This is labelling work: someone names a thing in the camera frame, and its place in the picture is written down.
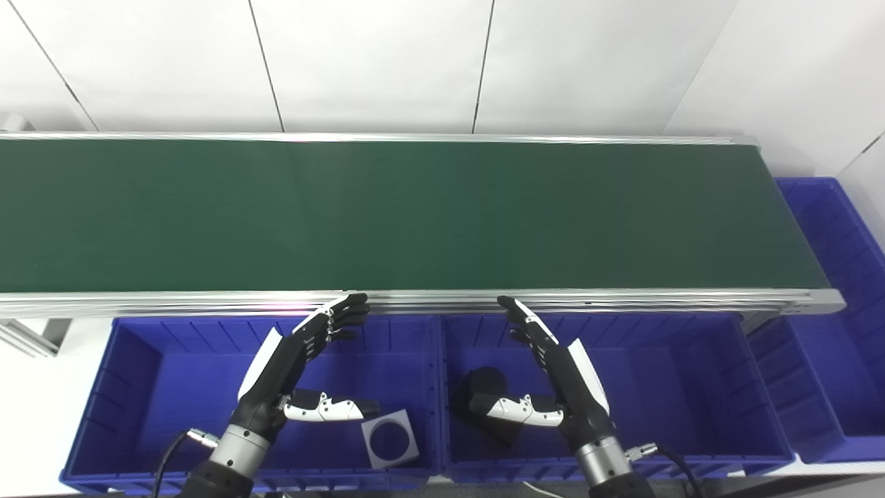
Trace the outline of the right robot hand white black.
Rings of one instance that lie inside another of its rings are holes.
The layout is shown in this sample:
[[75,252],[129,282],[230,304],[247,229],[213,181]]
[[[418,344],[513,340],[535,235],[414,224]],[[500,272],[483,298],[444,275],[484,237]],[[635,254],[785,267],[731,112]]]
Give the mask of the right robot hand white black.
[[613,443],[617,431],[606,392],[584,347],[578,340],[562,344],[543,319],[515,297],[500,295],[496,301],[512,325],[511,336],[529,347],[549,378],[553,397],[537,407],[529,394],[519,398],[480,391],[468,398],[470,413],[507,423],[556,427],[572,450]]

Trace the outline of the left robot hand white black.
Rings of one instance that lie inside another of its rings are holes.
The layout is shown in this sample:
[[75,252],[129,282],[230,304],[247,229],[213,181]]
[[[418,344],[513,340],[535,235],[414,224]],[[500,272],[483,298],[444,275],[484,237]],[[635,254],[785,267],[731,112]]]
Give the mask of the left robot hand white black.
[[364,293],[332,300],[290,331],[272,328],[244,376],[230,427],[243,437],[274,443],[285,423],[364,420],[380,415],[374,400],[336,398],[325,391],[297,390],[308,362],[332,342],[356,338],[370,306]]

